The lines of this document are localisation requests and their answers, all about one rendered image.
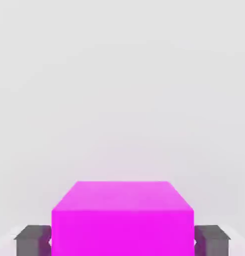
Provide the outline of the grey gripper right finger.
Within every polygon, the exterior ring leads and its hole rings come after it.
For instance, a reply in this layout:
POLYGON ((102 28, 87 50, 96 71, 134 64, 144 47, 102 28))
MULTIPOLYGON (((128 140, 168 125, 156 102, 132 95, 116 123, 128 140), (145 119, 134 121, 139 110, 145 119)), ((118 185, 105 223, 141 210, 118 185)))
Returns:
POLYGON ((194 256, 241 256, 241 236, 227 225, 195 225, 194 256))

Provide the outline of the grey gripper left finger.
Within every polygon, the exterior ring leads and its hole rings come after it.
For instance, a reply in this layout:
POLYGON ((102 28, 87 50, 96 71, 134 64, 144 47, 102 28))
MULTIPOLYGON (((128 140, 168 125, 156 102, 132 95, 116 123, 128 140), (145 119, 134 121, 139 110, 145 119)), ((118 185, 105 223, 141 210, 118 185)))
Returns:
POLYGON ((13 239, 16 241, 16 256, 52 256, 50 225, 27 225, 13 239))

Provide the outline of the small magenta cube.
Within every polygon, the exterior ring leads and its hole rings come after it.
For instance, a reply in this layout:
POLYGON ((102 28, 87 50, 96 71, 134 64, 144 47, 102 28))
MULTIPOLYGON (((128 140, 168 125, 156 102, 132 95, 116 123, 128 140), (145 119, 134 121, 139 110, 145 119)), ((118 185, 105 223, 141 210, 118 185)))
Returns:
POLYGON ((79 181, 51 229, 51 256, 195 256, 194 210, 167 181, 79 181))

